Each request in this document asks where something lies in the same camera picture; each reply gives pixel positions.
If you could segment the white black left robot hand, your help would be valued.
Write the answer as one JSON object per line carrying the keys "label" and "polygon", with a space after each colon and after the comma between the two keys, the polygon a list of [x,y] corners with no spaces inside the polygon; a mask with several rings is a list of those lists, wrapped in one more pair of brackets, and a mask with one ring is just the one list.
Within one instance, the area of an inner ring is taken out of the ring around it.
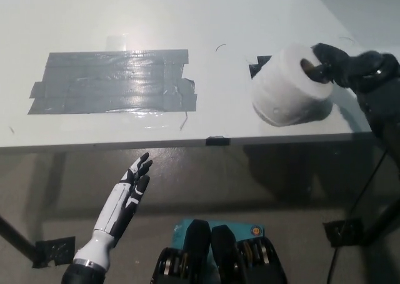
{"label": "white black left robot hand", "polygon": [[149,153],[140,156],[110,192],[92,231],[91,239],[73,258],[74,264],[107,272],[110,252],[116,247],[148,187],[147,175],[153,161]]}

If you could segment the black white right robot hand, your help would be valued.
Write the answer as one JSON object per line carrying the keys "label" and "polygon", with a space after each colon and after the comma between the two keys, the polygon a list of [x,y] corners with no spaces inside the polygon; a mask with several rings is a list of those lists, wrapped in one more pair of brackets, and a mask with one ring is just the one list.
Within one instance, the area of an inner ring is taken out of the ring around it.
{"label": "black white right robot hand", "polygon": [[370,50],[350,56],[342,49],[324,43],[311,49],[321,63],[309,72],[312,79],[327,79],[355,93],[369,93],[399,78],[399,62],[390,53]]}

